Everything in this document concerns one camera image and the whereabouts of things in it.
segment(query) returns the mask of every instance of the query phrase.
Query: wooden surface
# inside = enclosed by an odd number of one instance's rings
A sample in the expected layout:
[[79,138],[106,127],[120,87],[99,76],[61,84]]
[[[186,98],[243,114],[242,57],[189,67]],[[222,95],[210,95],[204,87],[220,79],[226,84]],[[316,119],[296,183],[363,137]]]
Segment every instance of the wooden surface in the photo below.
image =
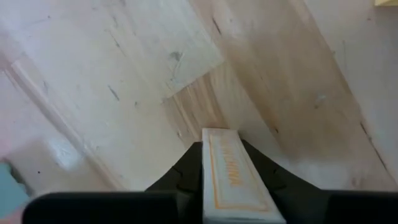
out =
[[394,11],[305,3],[2,1],[0,65],[115,189],[207,127],[321,188],[396,190]]

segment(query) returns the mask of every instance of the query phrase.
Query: orange border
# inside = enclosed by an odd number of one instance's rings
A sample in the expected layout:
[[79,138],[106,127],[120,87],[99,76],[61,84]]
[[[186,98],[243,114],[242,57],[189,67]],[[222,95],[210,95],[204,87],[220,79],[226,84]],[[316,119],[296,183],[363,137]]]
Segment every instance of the orange border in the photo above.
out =
[[[211,161],[211,179],[213,180],[213,191],[214,191],[216,209],[231,209],[232,208],[232,209],[249,210],[249,211],[254,211],[254,212],[268,212],[269,210],[268,210],[268,205],[267,205],[266,202],[264,202],[266,208],[258,208],[258,207],[255,207],[255,206],[246,206],[246,205],[243,205],[243,206],[242,205],[224,205],[224,206],[220,205],[220,203],[218,201],[218,191],[217,191],[216,176],[215,176],[215,169],[214,169],[214,164],[215,164],[214,161],[215,160],[213,158],[213,147],[211,145],[212,140],[211,140],[211,136],[210,135],[208,135],[208,137],[209,137],[209,150],[210,150],[210,161]],[[256,180],[256,178],[254,177],[254,174],[252,173],[251,167],[248,164],[247,159],[244,158],[244,160],[246,162],[247,167],[250,170],[252,178],[254,180]],[[264,195],[261,193],[260,189],[258,188],[257,184],[256,184],[256,187],[257,187],[257,190],[259,191],[259,193],[264,197]]]

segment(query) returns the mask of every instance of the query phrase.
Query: teal object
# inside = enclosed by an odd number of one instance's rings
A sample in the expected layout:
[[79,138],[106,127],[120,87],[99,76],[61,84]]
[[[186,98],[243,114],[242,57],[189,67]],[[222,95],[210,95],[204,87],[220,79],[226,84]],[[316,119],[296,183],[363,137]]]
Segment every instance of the teal object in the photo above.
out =
[[24,188],[11,175],[10,166],[0,162],[0,219],[6,218],[28,200]]

